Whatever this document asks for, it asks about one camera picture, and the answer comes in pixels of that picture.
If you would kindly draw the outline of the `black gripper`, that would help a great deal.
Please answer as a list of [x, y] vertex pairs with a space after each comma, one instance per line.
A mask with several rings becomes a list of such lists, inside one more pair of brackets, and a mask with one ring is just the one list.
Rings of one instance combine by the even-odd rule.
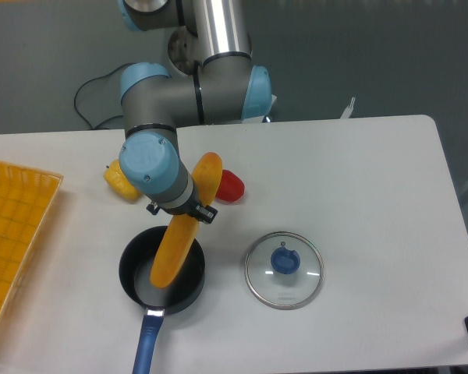
[[209, 205], [203, 206], [199, 204], [199, 195], [197, 190], [184, 192], [181, 196], [173, 201], [166, 203], [150, 202], [146, 209], [152, 214], [158, 214], [158, 207], [167, 211], [169, 214], [188, 214], [193, 215], [199, 222], [211, 224], [215, 219], [218, 211]]

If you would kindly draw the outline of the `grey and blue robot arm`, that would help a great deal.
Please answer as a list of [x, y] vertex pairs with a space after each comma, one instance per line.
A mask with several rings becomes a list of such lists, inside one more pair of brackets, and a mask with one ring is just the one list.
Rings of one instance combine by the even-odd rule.
[[137, 31], [175, 27], [192, 63], [172, 77], [159, 64], [135, 63], [120, 79], [125, 142], [119, 165], [150, 201], [150, 212], [188, 215], [211, 223], [216, 210], [181, 161], [177, 131], [257, 118], [272, 106], [265, 67], [252, 63], [239, 1], [121, 1], [126, 25]]

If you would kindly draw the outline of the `white metal robot base frame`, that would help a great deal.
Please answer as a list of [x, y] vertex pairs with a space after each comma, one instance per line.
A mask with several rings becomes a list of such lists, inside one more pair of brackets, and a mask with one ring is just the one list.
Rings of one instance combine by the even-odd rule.
[[349, 119], [351, 117], [355, 102], [356, 102], [356, 97], [352, 97], [349, 104], [345, 107], [341, 116], [339, 117], [340, 120]]

